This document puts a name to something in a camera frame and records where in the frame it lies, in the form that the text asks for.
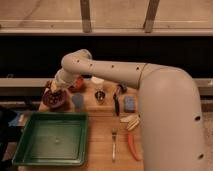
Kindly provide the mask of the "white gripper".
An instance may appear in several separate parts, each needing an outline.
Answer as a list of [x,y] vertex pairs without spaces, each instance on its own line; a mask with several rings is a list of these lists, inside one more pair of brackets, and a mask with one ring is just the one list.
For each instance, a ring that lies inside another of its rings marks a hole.
[[60,89],[69,88],[76,81],[76,75],[71,74],[64,69],[57,71],[53,81],[50,85],[50,90],[52,93],[58,92]]

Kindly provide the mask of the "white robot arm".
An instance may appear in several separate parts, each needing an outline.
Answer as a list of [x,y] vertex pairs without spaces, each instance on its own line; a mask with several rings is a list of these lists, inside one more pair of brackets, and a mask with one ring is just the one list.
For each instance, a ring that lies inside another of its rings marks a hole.
[[206,171],[200,94],[176,67],[96,61],[86,49],[65,55],[51,85],[56,92],[91,75],[138,90],[144,171]]

